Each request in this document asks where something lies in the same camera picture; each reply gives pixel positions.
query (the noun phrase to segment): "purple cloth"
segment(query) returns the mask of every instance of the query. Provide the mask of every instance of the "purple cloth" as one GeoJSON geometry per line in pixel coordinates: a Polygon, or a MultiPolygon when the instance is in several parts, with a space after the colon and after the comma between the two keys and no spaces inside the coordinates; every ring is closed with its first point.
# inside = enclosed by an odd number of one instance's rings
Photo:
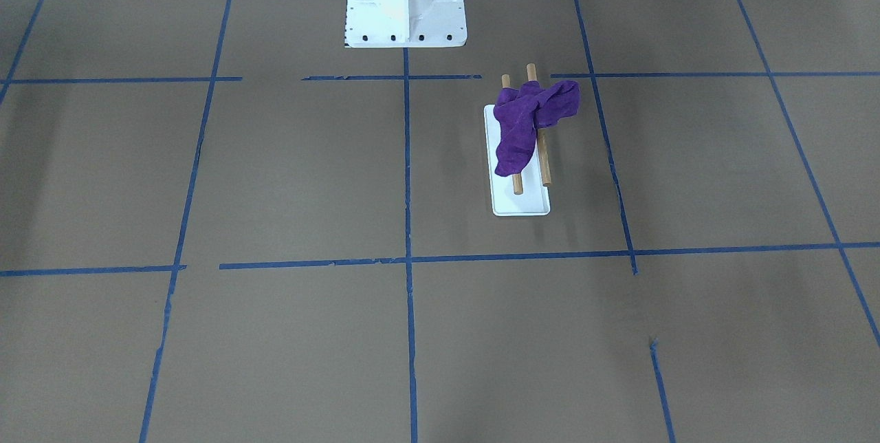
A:
{"type": "Polygon", "coordinates": [[[537,82],[526,82],[519,91],[501,89],[494,107],[494,117],[500,123],[496,175],[522,173],[535,152],[537,129],[574,116],[580,102],[581,91],[572,80],[554,83],[549,89],[541,89],[537,82]]]}

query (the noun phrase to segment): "white tray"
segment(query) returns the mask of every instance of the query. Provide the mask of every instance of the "white tray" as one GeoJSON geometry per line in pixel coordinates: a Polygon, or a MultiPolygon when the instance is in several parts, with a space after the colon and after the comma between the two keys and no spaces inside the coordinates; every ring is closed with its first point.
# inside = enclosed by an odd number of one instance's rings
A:
{"type": "Polygon", "coordinates": [[[483,108],[486,125],[486,154],[489,168],[489,188],[492,191],[492,212],[495,215],[547,215],[550,213],[550,192],[541,184],[538,150],[531,155],[522,170],[522,195],[513,193],[513,177],[494,174],[498,164],[496,149],[501,141],[501,124],[494,119],[494,105],[483,108]]]}

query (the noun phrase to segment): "white mounting bracket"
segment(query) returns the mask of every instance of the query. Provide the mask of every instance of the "white mounting bracket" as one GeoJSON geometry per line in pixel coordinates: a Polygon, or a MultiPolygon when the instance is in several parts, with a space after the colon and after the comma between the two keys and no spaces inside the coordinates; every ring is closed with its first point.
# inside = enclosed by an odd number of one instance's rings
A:
{"type": "Polygon", "coordinates": [[[348,0],[345,44],[351,47],[465,45],[465,0],[348,0]]]}

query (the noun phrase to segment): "wooden stick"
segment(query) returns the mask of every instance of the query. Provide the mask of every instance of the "wooden stick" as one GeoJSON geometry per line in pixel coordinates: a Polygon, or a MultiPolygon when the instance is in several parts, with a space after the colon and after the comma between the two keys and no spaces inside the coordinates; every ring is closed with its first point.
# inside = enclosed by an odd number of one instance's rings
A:
{"type": "MultiPolygon", "coordinates": [[[[525,73],[528,75],[529,82],[538,80],[538,70],[534,63],[525,66],[525,73]]],[[[538,164],[541,167],[541,183],[544,186],[553,185],[550,177],[550,157],[547,155],[547,133],[545,129],[538,129],[538,164]]]]}
{"type": "MultiPolygon", "coordinates": [[[[503,74],[500,76],[500,85],[502,87],[510,86],[510,76],[509,74],[503,74]]],[[[522,195],[523,194],[523,174],[515,173],[513,174],[513,195],[522,195]]]]}

